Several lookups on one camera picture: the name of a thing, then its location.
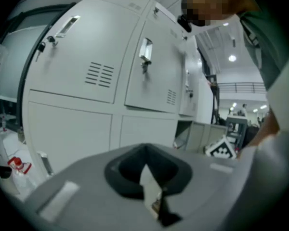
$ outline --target gray surface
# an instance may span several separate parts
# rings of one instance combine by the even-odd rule
[[[120,197],[106,182],[104,168],[113,158],[133,147],[82,159],[41,185],[26,201],[38,211],[66,180],[80,186],[55,222],[68,230],[155,230],[161,228],[145,208],[143,201]],[[170,210],[187,217],[203,205],[229,178],[229,174],[210,168],[211,163],[234,167],[235,160],[224,160],[192,153],[181,153],[160,146],[193,169],[193,177],[183,193],[167,198]]]

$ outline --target railing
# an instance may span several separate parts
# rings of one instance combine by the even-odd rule
[[[220,89],[220,92],[266,94],[264,84],[260,82],[218,83],[218,87]]]

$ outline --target ceiling light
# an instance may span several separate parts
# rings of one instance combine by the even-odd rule
[[[229,61],[234,62],[236,60],[236,56],[231,55],[231,56],[229,56],[228,59],[229,59]]]

